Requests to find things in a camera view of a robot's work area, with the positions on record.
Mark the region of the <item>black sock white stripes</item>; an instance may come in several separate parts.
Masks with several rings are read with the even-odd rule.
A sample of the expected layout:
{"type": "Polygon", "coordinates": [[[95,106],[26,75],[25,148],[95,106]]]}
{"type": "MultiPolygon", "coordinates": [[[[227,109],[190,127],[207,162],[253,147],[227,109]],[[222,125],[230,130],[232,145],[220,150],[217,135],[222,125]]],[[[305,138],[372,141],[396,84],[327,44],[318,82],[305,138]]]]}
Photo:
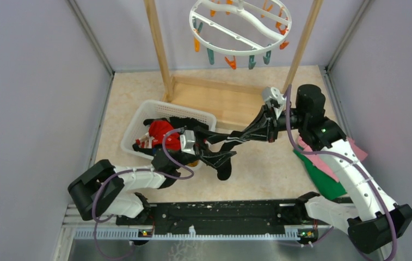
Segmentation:
{"type": "Polygon", "coordinates": [[[236,131],[233,130],[230,134],[212,132],[210,130],[202,131],[201,136],[210,144],[223,142],[215,165],[217,170],[217,177],[221,181],[226,181],[230,178],[232,173],[231,157],[236,154],[232,149],[235,146],[241,145],[248,141],[267,141],[267,136],[263,131],[236,131]]]}

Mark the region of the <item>round white clip hanger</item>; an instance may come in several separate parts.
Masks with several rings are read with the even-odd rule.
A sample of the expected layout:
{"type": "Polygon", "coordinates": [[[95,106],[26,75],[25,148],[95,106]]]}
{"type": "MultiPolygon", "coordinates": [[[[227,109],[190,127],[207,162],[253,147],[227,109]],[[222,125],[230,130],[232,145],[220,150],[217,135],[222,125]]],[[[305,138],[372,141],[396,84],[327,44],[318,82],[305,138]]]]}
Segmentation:
{"type": "Polygon", "coordinates": [[[196,1],[189,11],[194,51],[233,70],[269,65],[273,52],[288,46],[292,25],[282,1],[196,1]]]}

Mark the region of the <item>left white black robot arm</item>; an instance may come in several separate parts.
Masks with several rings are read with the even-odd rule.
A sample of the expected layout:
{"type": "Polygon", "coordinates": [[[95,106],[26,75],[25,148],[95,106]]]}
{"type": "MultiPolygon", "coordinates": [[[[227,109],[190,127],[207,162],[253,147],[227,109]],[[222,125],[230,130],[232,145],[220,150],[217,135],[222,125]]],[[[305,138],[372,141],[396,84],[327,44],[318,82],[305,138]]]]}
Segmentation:
{"type": "Polygon", "coordinates": [[[188,164],[201,161],[221,174],[220,167],[235,155],[229,148],[217,152],[210,144],[237,141],[237,137],[196,127],[177,128],[163,134],[154,146],[150,165],[115,166],[104,159],[95,163],[68,186],[73,203],[84,221],[102,222],[102,215],[125,216],[142,225],[150,205],[139,189],[165,189],[194,176],[188,164]]]}

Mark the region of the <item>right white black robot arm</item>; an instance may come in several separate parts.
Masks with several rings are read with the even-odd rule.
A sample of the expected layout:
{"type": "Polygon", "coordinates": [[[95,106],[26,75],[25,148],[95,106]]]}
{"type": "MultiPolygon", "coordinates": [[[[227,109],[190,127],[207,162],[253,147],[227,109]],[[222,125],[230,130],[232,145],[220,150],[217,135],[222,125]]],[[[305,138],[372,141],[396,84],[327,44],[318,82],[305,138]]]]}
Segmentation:
{"type": "Polygon", "coordinates": [[[234,145],[247,141],[273,142],[279,132],[286,131],[293,148],[298,150],[292,135],[297,130],[309,147],[304,154],[319,157],[353,204],[345,207],[324,196],[306,194],[303,203],[294,209],[295,219],[301,224],[315,219],[343,231],[362,254],[391,245],[388,259],[393,260],[398,250],[397,240],[412,220],[412,208],[398,204],[365,169],[341,127],[326,117],[326,98],[319,87],[301,85],[295,106],[291,106],[290,96],[289,90],[281,93],[274,87],[265,88],[258,116],[243,131],[232,132],[228,142],[234,145]]]}

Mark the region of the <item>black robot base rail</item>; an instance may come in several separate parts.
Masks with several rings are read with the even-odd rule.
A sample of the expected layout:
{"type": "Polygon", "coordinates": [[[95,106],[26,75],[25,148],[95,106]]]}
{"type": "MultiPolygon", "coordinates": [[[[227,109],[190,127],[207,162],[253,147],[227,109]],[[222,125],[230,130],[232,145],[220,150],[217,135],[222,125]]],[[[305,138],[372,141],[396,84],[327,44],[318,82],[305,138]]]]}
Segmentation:
{"type": "Polygon", "coordinates": [[[274,238],[303,244],[316,241],[325,225],[303,214],[295,199],[152,203],[140,219],[118,215],[115,223],[141,228],[142,237],[274,238]]]}

